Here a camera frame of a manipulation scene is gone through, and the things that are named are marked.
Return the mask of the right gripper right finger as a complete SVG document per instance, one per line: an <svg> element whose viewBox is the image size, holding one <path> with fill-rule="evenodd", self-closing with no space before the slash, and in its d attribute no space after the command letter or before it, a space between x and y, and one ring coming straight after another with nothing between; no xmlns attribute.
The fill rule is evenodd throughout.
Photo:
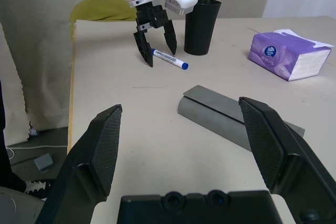
<svg viewBox="0 0 336 224"><path fill-rule="evenodd" d="M238 103L269 192L285 200L296 223L335 223L335 180L308 143L267 104Z"/></svg>

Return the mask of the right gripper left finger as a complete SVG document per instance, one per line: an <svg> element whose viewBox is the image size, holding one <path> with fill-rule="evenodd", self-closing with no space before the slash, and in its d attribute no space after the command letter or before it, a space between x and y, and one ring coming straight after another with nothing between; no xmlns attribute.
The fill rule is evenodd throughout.
<svg viewBox="0 0 336 224"><path fill-rule="evenodd" d="M110 194L118 157L122 106L90 122L69 151L36 223L90 223Z"/></svg>

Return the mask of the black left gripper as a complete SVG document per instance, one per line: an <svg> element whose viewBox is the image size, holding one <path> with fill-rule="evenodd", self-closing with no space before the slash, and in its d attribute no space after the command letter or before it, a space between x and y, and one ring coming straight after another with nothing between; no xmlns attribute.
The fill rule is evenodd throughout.
<svg viewBox="0 0 336 224"><path fill-rule="evenodd" d="M164 37L167 46L173 55L176 54L177 40L174 26L168 19L166 10L161 5L154 6L151 2L136 7L137 32L134 33L134 39L138 51L148 66L153 67L153 54L150 44L147 42L145 33L141 32L150 28L164 27Z"/></svg>

